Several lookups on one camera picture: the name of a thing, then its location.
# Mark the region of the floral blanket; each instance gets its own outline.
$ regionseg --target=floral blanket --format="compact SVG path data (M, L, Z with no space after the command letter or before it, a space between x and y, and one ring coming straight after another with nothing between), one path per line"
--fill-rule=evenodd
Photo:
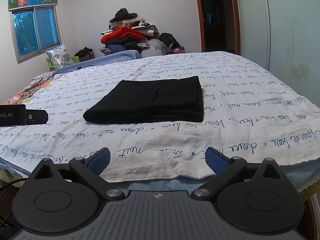
M21 105L29 101L29 99L41 88L48 86L54 79L56 72L47 72L35 77L31 83L13 98L7 100L3 105Z

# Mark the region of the white logo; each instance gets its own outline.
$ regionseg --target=white logo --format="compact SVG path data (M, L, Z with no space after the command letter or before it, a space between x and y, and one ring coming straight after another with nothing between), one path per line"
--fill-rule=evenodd
M161 197L163 197L163 195L161 194L161 193L157 193L157 194L155 194L154 195L156 198L161 198Z

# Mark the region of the door frame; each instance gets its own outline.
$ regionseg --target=door frame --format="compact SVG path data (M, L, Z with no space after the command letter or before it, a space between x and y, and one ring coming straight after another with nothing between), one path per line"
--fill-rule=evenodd
M234 29L235 29L235 51L237 55L240 55L241 52L241 37L240 37L240 17L238 11L238 0L231 0L232 2L232 11L234 19ZM205 52L205 38L204 38L204 19L202 13L201 0L197 0L198 4L198 13L199 13L199 22L200 22L200 36L201 36L201 51Z

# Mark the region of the white bed sheet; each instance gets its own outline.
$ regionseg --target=white bed sheet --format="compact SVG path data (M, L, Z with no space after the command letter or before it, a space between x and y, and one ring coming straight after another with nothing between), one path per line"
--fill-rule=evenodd
M204 121L128 125L87 123L82 115L122 79L197 75ZM274 158L291 165L320 156L320 109L257 64L226 52L151 57L56 75L28 109L45 109L46 125L0 128L1 162L29 174L44 157L66 163L102 147L109 182L203 178L213 174L204 151L215 147L248 162Z

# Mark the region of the screw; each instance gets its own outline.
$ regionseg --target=screw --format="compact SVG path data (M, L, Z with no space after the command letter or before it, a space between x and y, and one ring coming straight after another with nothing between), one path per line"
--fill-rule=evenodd
M120 197L122 194L122 191L115 188L115 189L109 189L107 192L106 192L106 195L108 197Z
M206 197L210 194L210 191L205 188L198 188L193 193L198 197Z

